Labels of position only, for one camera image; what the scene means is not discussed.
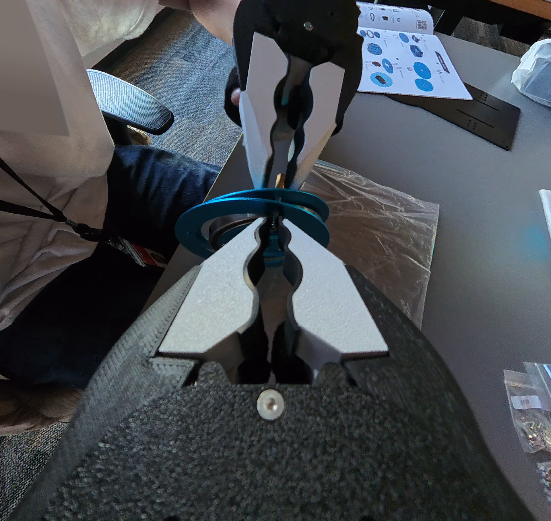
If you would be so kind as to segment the red and white badge card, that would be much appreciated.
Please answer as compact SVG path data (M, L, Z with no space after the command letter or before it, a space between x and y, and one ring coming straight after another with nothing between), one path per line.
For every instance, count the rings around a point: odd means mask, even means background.
M141 245L133 244L119 236L109 238L107 243L114 249L128 255L137 265L143 268L164 269L169 263L162 254Z

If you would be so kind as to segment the plastic wrapped grey box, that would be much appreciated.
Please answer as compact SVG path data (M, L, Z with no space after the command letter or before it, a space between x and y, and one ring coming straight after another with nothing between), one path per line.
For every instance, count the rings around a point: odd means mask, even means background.
M534 43L513 71L511 83L524 96L550 107L550 39Z

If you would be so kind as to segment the pile of small hardware bags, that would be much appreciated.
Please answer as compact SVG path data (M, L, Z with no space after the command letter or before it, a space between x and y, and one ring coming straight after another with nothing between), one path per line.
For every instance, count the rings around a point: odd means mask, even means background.
M550 363L524 362L525 371L504 370L514 429L523 451L547 457L536 463L550 501Z

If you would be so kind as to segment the white paper sheet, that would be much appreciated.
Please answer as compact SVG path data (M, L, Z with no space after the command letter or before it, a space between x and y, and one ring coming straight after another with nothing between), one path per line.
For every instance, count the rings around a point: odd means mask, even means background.
M362 36L358 92L472 99L423 9L357 2Z

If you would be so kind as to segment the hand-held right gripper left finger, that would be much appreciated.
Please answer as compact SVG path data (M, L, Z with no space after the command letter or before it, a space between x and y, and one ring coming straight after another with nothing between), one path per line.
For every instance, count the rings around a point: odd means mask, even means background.
M240 383L269 380L256 286L265 271L270 226L267 219L255 219L203 261L160 343L161 356L218 362Z

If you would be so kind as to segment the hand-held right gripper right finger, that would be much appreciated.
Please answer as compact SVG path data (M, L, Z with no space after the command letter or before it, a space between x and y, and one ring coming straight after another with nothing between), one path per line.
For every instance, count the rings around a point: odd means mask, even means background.
M327 363L388 356L344 262L288 219L279 219L278 238L292 287L278 326L278 383L308 384Z

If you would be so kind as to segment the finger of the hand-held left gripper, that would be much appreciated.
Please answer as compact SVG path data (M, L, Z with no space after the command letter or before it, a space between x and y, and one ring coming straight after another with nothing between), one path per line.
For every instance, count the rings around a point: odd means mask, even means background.
M253 33L247 83L241 92L241 117L247 165L254 188L266 188L273 157L273 130L278 120L275 95L288 71L288 59L277 43Z
M313 106L310 114L302 124L302 145L294 146L295 171L288 178L289 186L301 186L311 168L319 158L337 123L335 121L341 95L344 69L332 62L323 63L312 68L309 86L313 95Z

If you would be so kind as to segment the grey desk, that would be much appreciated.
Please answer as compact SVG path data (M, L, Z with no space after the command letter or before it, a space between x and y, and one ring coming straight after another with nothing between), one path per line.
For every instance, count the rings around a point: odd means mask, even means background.
M534 517L550 520L535 455L512 424L505 369L550 362L550 109L511 84L517 57L438 34L462 80L520 108L505 151L417 107L357 95L320 159L440 205L422 331Z

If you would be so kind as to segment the clear plastic bag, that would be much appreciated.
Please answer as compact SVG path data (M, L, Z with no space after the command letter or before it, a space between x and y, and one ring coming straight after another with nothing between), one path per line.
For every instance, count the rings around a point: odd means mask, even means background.
M440 206L325 161L302 191L329 208L328 249L422 328Z

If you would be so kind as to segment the blue round turntable assembly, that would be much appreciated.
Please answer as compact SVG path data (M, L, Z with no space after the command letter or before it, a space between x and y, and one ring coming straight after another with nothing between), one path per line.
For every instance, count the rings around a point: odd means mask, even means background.
M219 238L203 236L203 225L231 215L244 215L255 221L265 217L270 223L268 245L263 252L265 266L283 264L284 252L279 245L279 226L285 219L305 232L323 247L329 243L325 224L329 207L314 194L289 188L258 188L224 194L203 202L183 213L176 222L175 235L191 253L208 258L221 248Z

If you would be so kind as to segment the black metal plate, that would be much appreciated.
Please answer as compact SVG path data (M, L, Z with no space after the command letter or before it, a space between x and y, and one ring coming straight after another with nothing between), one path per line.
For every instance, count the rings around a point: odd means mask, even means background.
M520 109L489 93L465 83L471 100L415 97L388 94L405 105L416 106L472 134L510 151L520 118Z

